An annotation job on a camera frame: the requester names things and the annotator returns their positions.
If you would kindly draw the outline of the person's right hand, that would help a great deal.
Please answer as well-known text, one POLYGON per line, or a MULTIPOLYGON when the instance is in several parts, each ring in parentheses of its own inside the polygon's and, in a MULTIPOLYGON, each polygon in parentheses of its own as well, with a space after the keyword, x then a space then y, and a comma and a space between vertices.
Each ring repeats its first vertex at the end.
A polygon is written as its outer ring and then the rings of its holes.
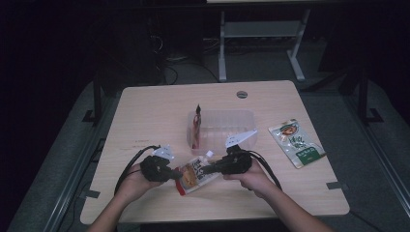
POLYGON ((249 170, 243 174, 227 174, 224 180, 238 180, 245 189, 252 190, 257 197, 272 199, 281 194, 279 188, 268 178, 259 163, 254 159, 249 170))

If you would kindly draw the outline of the orange white snack packet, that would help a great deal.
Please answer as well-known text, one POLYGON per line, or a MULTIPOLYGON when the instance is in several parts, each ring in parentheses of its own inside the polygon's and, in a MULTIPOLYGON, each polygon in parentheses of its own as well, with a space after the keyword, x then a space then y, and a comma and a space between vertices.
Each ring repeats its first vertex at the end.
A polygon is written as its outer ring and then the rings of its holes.
POLYGON ((205 174, 203 167, 210 164, 209 159, 214 155, 208 151, 205 156, 191 159, 186 164, 177 167, 176 170, 182 173, 182 177, 175 181, 176 188, 181 195, 187 195, 215 180, 219 174, 205 174))

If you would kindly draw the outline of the green white snack packet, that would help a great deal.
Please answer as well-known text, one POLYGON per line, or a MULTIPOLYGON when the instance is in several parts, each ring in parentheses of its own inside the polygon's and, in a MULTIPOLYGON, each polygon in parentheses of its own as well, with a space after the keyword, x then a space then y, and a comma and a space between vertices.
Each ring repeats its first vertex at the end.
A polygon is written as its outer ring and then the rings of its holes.
POLYGON ((296 119, 269 127, 268 132, 296 168, 326 156, 325 150, 312 140, 296 119))

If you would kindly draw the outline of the white metal desk frame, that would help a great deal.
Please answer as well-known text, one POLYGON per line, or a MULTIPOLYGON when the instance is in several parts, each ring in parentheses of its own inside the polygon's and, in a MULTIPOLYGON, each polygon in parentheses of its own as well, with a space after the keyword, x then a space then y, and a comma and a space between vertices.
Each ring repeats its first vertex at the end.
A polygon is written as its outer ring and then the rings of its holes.
POLYGON ((213 7, 245 7, 250 8, 251 4, 261 7, 265 4, 271 7, 275 4, 296 4, 303 9, 301 18, 298 20, 242 20, 229 21, 226 19, 226 10, 220 12, 220 53, 219 53, 219 81, 227 80, 225 63, 225 40, 238 38, 293 38, 293 46, 286 51, 289 63, 296 79, 299 82, 306 80, 304 72, 298 61, 298 52, 303 40, 303 36, 308 26, 311 15, 311 6, 303 7, 302 4, 309 4, 313 0, 206 0, 206 4, 213 7))

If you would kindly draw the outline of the black metal stand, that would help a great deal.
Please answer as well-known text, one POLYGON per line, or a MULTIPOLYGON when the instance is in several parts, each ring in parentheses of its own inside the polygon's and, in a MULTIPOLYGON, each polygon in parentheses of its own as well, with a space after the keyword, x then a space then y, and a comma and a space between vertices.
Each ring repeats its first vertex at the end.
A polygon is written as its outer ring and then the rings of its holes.
POLYGON ((368 126, 370 123, 382 123, 383 119, 376 108, 367 107, 368 78, 366 69, 361 70, 359 81, 358 116, 361 122, 368 126))
POLYGON ((98 80, 93 81, 93 103, 94 108, 87 110, 82 121, 92 123, 94 126, 99 122, 102 117, 102 89, 98 80))

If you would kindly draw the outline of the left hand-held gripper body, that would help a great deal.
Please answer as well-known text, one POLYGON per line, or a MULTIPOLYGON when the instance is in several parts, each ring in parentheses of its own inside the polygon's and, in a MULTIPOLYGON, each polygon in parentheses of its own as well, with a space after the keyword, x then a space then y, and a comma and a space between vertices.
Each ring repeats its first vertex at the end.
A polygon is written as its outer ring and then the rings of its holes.
POLYGON ((159 147, 140 164, 142 174, 150 182, 173 180, 171 172, 174 169, 168 166, 173 159, 174 156, 169 145, 159 147))

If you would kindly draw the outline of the black red snack packet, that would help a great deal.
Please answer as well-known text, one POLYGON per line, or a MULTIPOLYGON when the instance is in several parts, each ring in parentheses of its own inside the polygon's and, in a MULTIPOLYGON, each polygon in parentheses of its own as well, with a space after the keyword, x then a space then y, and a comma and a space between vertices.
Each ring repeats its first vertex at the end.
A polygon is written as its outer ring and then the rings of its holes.
POLYGON ((200 126, 201 126, 201 107, 198 105, 195 109, 195 115, 192 120, 192 143, 193 149, 198 149, 200 144, 200 126))

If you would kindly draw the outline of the translucent plastic container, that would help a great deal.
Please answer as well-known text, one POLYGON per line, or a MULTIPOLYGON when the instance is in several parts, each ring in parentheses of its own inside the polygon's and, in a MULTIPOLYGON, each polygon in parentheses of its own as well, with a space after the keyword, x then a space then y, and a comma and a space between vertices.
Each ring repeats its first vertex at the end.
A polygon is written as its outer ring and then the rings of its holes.
POLYGON ((188 114, 187 141, 193 155, 204 156, 208 151, 215 155, 224 155, 226 142, 232 137, 245 133, 247 138, 238 145, 250 150, 257 141, 257 128, 254 114, 246 109, 205 109, 200 112, 199 135, 194 136, 194 119, 196 113, 188 114))

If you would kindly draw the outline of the person's left hand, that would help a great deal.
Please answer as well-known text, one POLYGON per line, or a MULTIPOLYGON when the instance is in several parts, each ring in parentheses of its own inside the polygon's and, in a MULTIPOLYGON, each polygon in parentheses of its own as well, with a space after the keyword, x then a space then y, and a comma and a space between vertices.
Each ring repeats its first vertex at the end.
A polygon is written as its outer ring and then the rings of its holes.
POLYGON ((161 182, 150 182, 142 174, 140 164, 135 164, 130 169, 125 180, 115 193, 115 198, 123 204, 130 204, 139 199, 150 189, 159 187, 161 182))

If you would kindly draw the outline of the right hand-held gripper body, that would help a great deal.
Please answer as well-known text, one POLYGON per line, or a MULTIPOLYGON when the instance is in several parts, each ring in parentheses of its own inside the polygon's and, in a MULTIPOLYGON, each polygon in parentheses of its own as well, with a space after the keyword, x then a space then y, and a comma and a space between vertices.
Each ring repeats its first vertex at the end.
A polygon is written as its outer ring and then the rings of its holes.
POLYGON ((215 170, 223 175, 247 172, 251 167, 251 155, 239 144, 256 134, 257 129, 254 129, 229 136, 225 141, 227 155, 215 163, 215 170))

